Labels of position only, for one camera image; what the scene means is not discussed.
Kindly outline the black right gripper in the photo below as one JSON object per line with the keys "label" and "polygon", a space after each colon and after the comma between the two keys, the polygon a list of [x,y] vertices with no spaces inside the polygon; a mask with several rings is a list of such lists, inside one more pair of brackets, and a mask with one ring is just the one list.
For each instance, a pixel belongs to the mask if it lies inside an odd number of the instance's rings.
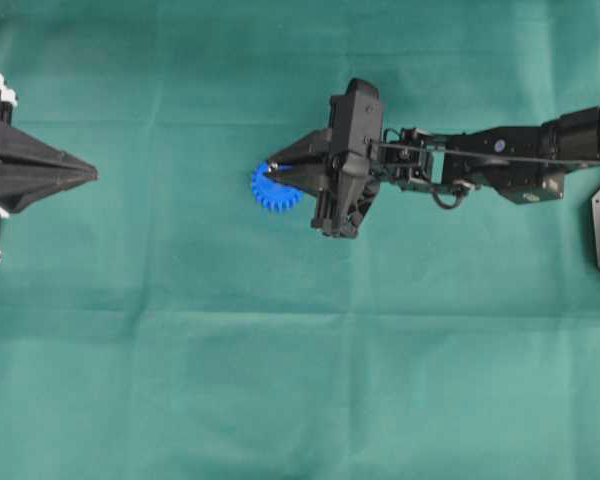
{"label": "black right gripper", "polygon": [[331,97],[329,128],[311,131],[266,163],[290,165],[278,169],[282,184],[313,196],[319,193],[313,228],[328,237],[353,239],[379,192],[380,182],[371,167],[378,159],[381,137],[366,155],[348,150],[345,94]]}

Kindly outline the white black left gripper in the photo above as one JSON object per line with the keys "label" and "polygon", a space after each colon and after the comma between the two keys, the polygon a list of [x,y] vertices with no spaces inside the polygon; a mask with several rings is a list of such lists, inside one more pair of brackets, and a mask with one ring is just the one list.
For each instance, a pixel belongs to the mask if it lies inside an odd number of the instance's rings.
{"label": "white black left gripper", "polygon": [[10,214],[98,178],[93,165],[10,126],[17,106],[15,91],[0,73],[0,160],[42,166],[0,167],[0,227]]}

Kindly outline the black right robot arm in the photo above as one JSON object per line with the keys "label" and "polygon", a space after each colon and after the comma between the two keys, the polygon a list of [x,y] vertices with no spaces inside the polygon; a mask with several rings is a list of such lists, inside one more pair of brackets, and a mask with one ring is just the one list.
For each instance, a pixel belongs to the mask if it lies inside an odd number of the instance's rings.
{"label": "black right robot arm", "polygon": [[[16,93],[0,74],[0,220],[48,196],[95,181],[97,169],[15,128]],[[476,133],[395,131],[382,125],[375,86],[361,79],[330,100],[328,125],[270,156],[252,175],[257,201],[272,211],[314,197],[311,225],[353,238],[383,183],[430,195],[442,209],[488,187],[516,204],[558,200],[566,175],[600,166],[600,107],[539,126]]]}

